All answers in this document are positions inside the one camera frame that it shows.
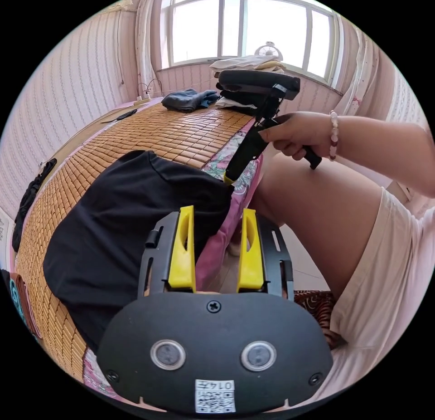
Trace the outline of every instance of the label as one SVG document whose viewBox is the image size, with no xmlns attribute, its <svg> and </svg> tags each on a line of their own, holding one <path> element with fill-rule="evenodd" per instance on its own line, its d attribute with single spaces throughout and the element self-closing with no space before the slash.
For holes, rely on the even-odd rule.
<svg viewBox="0 0 435 420">
<path fill-rule="evenodd" d="M 198 414 L 236 412 L 234 381 L 195 380 L 195 410 Z"/>
</svg>

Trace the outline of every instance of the bracelet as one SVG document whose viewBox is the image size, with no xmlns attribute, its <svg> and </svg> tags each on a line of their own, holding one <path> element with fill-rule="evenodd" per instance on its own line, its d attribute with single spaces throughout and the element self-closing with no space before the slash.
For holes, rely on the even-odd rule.
<svg viewBox="0 0 435 420">
<path fill-rule="evenodd" d="M 337 145 L 338 145 L 338 115 L 332 110 L 329 114 L 332 122 L 332 133 L 331 133 L 331 146 L 329 148 L 329 159 L 334 161 L 337 155 Z"/>
</svg>

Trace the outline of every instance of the hand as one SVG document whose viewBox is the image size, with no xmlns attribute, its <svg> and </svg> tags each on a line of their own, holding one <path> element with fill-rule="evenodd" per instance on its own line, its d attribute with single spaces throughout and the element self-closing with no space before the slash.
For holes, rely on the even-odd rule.
<svg viewBox="0 0 435 420">
<path fill-rule="evenodd" d="M 261 130 L 265 142 L 295 160 L 304 158 L 303 145 L 310 146 L 319 157 L 329 157 L 331 146 L 331 118 L 327 114 L 295 112 L 275 118 L 280 125 Z"/>
</svg>

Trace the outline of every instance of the white shorts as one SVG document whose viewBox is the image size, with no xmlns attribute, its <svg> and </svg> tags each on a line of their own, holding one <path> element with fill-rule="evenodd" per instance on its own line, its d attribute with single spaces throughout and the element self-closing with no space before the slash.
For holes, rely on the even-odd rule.
<svg viewBox="0 0 435 420">
<path fill-rule="evenodd" d="M 391 350 L 420 306 L 434 265 L 435 208 L 417 220 L 383 189 L 366 249 L 331 316 L 330 329 L 347 344 L 333 351 L 331 372 L 301 405 L 354 384 Z"/>
</svg>

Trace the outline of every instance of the thigh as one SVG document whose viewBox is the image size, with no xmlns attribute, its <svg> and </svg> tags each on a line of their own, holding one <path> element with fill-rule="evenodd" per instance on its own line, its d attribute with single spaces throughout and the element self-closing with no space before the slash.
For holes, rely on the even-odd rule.
<svg viewBox="0 0 435 420">
<path fill-rule="evenodd" d="M 336 162 L 311 170 L 305 161 L 276 155 L 250 208 L 296 234 L 338 299 L 370 238 L 382 189 Z"/>
</svg>

